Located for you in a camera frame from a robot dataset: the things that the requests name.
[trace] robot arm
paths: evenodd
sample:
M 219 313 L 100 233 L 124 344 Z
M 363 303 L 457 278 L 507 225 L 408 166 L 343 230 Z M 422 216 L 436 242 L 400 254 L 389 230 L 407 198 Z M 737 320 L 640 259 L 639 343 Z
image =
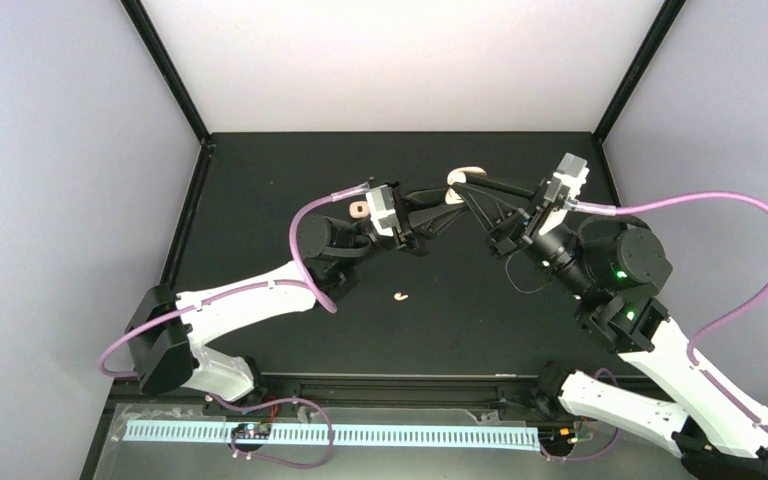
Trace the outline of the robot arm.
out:
M 574 203 L 584 175 L 584 160 L 567 155 L 552 179 L 533 194 L 521 195 L 529 200 L 524 208 L 500 198 L 496 192 L 504 191 L 504 185 L 493 179 L 466 174 L 453 189 L 484 226 L 496 257 L 521 251 L 556 278 L 579 300 L 576 320 L 592 338 L 646 374 L 675 403 L 631 394 L 581 372 L 549 375 L 553 382 L 536 392 L 537 403 L 550 415 L 552 406 L 563 408 L 647 438 L 682 458 L 700 478 L 768 478 L 768 433 L 760 428 L 768 427 L 768 407 L 739 390 L 701 354 L 696 354 L 698 365 L 688 359 L 687 337 L 655 298 L 672 265 L 648 225 L 615 217 L 632 228 L 585 240 L 584 228 L 600 217 L 590 217 L 578 232 L 555 218 Z M 734 475 L 755 476 L 728 477 L 724 472 L 729 468 Z

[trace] white object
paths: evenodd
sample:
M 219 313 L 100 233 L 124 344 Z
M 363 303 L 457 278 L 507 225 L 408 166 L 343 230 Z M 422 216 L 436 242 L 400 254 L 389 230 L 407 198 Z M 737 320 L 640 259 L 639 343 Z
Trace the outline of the white object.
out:
M 734 394 L 761 422 L 768 426 L 768 408 L 738 389 L 704 355 L 696 353 L 694 367 L 685 353 L 687 337 L 676 321 L 661 322 L 652 337 L 652 352 L 621 353 L 619 357 L 637 367 L 681 405 L 699 424 L 708 441 L 717 450 L 737 457 L 756 458 L 761 447 L 768 447 L 768 434 L 752 421 L 702 376 L 709 372 Z
M 143 3 L 211 132 L 589 132 L 663 2 Z
M 192 326 L 192 331 L 187 337 L 193 357 L 199 362 L 193 376 L 182 386 L 215 393 L 228 401 L 237 400 L 254 388 L 252 372 L 245 360 L 229 357 L 207 348 L 206 345 L 230 331 L 261 320 L 313 308 L 316 297 L 310 290 L 275 285 L 275 280 L 302 281 L 302 277 L 296 265 L 289 262 L 271 272 L 247 280 L 198 292 L 182 292 L 178 295 L 178 308 L 201 306 L 204 300 L 222 292 L 252 283 L 270 283 L 268 287 L 236 293 L 181 315 L 181 321 Z
M 567 377 L 562 389 L 558 400 L 569 413 L 609 423 L 681 457 L 672 439 L 687 421 L 681 405 L 627 392 L 578 371 Z
M 125 442 L 231 442 L 236 423 L 190 420 L 137 420 L 125 424 Z M 495 448 L 537 452 L 532 427 L 437 425 L 345 425 L 334 428 L 335 446 Z M 238 445 L 327 445 L 324 424 L 274 423 L 269 438 L 237 439 Z
M 475 173 L 477 175 L 487 175 L 487 172 L 481 168 L 481 167 L 460 167 L 452 170 L 449 172 L 449 175 L 446 176 L 446 184 L 447 185 L 454 185 L 455 183 L 466 183 L 466 175 L 467 173 Z M 446 190 L 446 204 L 448 205 L 456 205 L 459 203 L 463 203 L 463 199 L 460 195 L 455 192 L 454 189 L 449 188 Z

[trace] purple tube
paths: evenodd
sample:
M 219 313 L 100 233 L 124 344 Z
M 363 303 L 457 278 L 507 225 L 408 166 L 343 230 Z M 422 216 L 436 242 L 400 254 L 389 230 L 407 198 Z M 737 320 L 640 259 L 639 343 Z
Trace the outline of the purple tube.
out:
M 313 211 L 315 208 L 327 205 L 332 202 L 338 202 L 355 195 L 362 195 L 368 190 L 369 186 L 367 184 L 363 184 L 356 187 L 347 188 L 339 192 L 334 192 L 327 197 L 314 200 L 296 212 L 296 215 L 293 216 L 293 220 L 290 222 L 290 255 L 293 256 L 293 262 L 295 262 L 296 267 L 299 269 L 299 273 L 302 275 L 302 279 L 304 279 L 307 288 L 313 293 L 313 296 L 316 297 L 316 300 L 319 301 L 322 307 L 330 313 L 337 312 L 337 305 L 333 300 L 331 300 L 331 298 L 328 297 L 328 295 L 325 294 L 325 292 L 316 286 L 316 283 L 310 276 L 310 272 L 307 271 L 307 267 L 304 265 L 304 260 L 302 259 L 301 253 L 299 253 L 299 224 L 301 223 L 302 218 L 304 218 L 305 215 Z

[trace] small object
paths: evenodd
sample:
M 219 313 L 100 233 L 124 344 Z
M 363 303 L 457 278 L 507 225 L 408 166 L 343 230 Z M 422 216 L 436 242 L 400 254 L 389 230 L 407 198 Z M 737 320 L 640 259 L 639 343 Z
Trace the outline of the small object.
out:
M 352 202 L 352 204 L 349 205 L 349 216 L 358 219 L 368 217 L 369 204 L 364 201 Z
M 446 177 L 446 183 L 449 185 L 454 185 L 455 183 L 466 183 L 466 175 L 467 173 L 472 173 L 475 175 L 481 175 L 486 177 L 487 172 L 481 168 L 481 167 L 461 167 L 456 168 L 449 172 L 449 175 Z M 449 188 L 446 191 L 446 204 L 447 205 L 456 205 L 458 203 L 463 203 L 463 199 L 460 195 L 455 193 L 455 191 L 452 188 Z

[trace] black joint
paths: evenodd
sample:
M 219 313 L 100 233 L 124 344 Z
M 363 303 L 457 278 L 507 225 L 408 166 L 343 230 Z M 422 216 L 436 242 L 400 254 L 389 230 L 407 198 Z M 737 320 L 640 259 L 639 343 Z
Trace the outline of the black joint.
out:
M 555 362 L 549 362 L 543 367 L 537 377 L 537 385 L 531 389 L 531 403 L 540 418 L 556 420 L 566 413 L 558 397 L 563 393 L 562 387 L 571 372 Z

